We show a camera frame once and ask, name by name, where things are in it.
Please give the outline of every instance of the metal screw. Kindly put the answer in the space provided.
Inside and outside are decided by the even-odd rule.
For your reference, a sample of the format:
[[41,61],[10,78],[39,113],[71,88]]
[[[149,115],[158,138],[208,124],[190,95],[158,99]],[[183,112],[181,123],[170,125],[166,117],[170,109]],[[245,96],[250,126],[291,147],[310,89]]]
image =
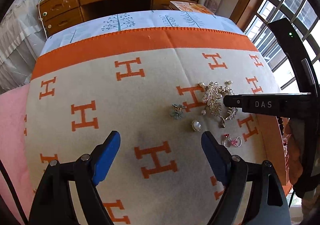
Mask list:
[[232,157],[231,157],[231,159],[233,160],[233,161],[235,161],[235,162],[239,162],[240,161],[240,156],[238,156],[238,155],[233,155]]
[[88,154],[84,154],[81,156],[82,161],[87,161],[87,160],[89,160],[89,158],[90,158],[90,155],[88,155]]
[[57,164],[57,162],[58,162],[57,160],[52,160],[52,161],[50,161],[49,165],[55,166]]
[[270,161],[264,161],[264,165],[267,167],[271,167],[272,163]]

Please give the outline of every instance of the window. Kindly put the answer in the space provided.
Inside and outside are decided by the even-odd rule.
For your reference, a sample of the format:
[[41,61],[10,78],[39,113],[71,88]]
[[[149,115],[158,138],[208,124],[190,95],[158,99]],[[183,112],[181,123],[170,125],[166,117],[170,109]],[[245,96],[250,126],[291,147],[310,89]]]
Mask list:
[[268,23],[287,18],[303,41],[320,81],[320,22],[307,0],[263,0],[244,33],[254,43],[274,73],[284,93],[299,89],[291,65]]

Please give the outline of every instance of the drawer handle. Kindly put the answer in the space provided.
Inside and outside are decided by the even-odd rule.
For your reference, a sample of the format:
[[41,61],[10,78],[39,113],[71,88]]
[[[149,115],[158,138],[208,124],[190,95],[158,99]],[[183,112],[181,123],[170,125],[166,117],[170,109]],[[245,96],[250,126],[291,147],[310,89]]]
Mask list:
[[55,5],[55,6],[51,7],[51,11],[59,10],[61,8],[63,8],[63,4],[58,4],[58,5]]
[[68,21],[62,21],[62,22],[60,22],[59,24],[58,24],[58,26],[63,26],[63,25],[65,25],[65,24],[67,24],[68,23]]

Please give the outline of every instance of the pearl charm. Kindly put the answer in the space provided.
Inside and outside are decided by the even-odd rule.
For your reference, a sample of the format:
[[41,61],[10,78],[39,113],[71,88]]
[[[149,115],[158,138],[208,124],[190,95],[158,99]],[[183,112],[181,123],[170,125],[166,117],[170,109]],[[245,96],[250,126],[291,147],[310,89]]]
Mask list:
[[193,120],[191,122],[191,127],[195,132],[200,132],[202,129],[202,126],[198,120]]

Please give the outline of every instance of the silver ring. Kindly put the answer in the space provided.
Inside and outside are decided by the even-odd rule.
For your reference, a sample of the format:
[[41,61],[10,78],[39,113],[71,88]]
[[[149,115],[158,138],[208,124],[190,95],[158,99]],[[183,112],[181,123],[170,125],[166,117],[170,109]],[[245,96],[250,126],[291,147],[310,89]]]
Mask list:
[[229,148],[230,146],[226,146],[226,145],[225,145],[226,140],[230,140],[230,146],[231,146],[231,138],[226,137],[226,138],[223,140],[223,146],[224,146],[225,148]]
[[237,141],[240,141],[240,144],[238,145],[238,143],[236,144],[236,147],[239,147],[239,146],[241,146],[241,144],[242,144],[242,140],[241,140],[241,137],[237,137],[236,138],[236,140]]

